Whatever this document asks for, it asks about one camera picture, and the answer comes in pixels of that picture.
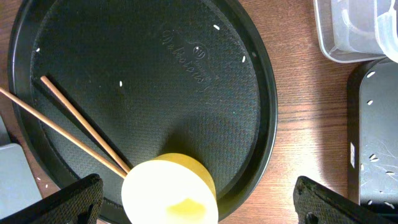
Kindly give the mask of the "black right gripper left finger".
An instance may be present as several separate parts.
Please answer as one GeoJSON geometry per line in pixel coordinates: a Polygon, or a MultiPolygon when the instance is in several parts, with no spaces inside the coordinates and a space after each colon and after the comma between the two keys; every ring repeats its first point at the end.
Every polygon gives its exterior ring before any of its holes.
{"type": "Polygon", "coordinates": [[[96,223],[102,204],[103,180],[98,174],[90,174],[1,219],[1,223],[96,223]]]}

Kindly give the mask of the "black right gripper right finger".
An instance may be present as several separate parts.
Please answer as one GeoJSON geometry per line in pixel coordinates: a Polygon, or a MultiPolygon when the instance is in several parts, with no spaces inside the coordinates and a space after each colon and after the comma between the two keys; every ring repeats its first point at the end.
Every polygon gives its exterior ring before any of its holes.
{"type": "Polygon", "coordinates": [[[306,176],[297,178],[293,200],[299,224],[397,223],[397,215],[374,213],[306,176]]]}

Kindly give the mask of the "yellow bowl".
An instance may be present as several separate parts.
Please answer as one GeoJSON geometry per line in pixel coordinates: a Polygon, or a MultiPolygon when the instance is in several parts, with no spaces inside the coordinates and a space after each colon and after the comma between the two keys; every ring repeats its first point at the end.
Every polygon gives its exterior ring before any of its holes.
{"type": "Polygon", "coordinates": [[[217,224],[216,187],[196,159],[168,153],[135,166],[121,188],[132,224],[217,224]]]}

